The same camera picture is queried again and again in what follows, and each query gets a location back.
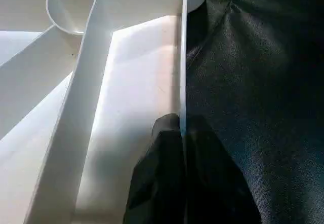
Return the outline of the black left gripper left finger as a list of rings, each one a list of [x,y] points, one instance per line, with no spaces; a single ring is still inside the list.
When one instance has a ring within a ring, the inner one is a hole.
[[[186,175],[180,120],[177,114],[158,118],[151,146],[133,170],[124,223],[183,223]]]

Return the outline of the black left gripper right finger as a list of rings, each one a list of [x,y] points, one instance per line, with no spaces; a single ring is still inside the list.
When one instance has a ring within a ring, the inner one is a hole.
[[[261,223],[239,167],[204,117],[187,119],[187,222]]]

